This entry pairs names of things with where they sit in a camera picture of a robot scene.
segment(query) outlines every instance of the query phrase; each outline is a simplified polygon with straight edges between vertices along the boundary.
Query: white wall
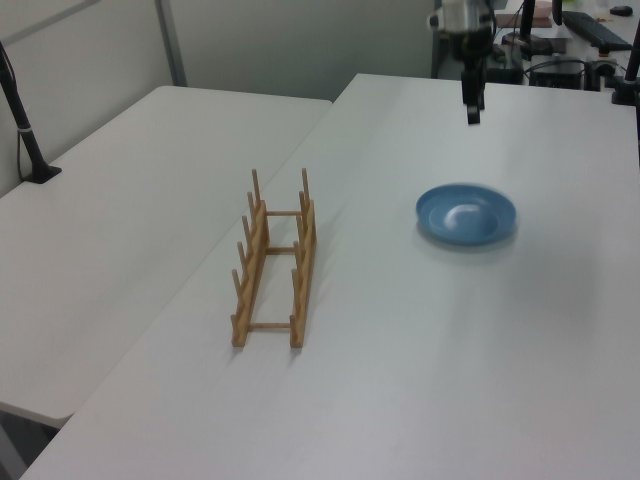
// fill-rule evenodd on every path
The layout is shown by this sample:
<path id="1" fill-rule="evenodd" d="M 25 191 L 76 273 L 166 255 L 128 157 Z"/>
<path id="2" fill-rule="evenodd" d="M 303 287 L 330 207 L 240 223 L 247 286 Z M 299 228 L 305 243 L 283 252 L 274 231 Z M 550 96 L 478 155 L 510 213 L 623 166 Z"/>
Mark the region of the white wall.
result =
<path id="1" fill-rule="evenodd" d="M 13 1 L 0 5 L 11 8 Z M 101 0 L 6 50 L 47 161 L 155 87 L 171 84 L 154 0 Z M 18 184 L 15 136 L 1 95 L 0 196 Z M 26 158 L 22 165 L 29 171 Z"/>
<path id="2" fill-rule="evenodd" d="M 356 73 L 426 77 L 433 0 L 167 0 L 187 84 L 335 100 Z"/>

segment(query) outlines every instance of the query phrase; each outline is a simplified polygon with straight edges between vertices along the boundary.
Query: blue plate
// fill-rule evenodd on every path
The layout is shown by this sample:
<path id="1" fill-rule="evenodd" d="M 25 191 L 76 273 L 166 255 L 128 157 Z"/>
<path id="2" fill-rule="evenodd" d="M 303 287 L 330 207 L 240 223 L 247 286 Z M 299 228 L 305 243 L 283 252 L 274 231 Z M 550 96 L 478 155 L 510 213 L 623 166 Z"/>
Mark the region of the blue plate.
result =
<path id="1" fill-rule="evenodd" d="M 418 223 L 429 235 L 455 245 L 485 245 L 513 233 L 516 209 L 488 188 L 442 185 L 423 194 L 416 204 Z"/>

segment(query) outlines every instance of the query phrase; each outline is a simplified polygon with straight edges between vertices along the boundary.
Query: white tabletop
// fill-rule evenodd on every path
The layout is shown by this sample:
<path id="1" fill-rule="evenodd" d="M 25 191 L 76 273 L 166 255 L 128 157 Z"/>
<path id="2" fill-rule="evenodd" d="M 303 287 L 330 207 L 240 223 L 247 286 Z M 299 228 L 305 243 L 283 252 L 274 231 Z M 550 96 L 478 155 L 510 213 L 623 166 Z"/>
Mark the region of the white tabletop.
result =
<path id="1" fill-rule="evenodd" d="M 0 200 L 0 409 L 60 426 L 329 102 L 163 87 Z"/>
<path id="2" fill-rule="evenodd" d="M 295 206 L 307 167 L 303 349 L 231 347 L 236 223 L 24 479 L 634 478 L 634 110 L 504 85 L 486 100 L 469 127 L 458 82 L 358 76 L 262 195 Z M 417 198 L 461 181 L 512 199 L 515 238 L 423 238 Z M 257 321 L 290 312 L 292 261 L 267 266 Z"/>

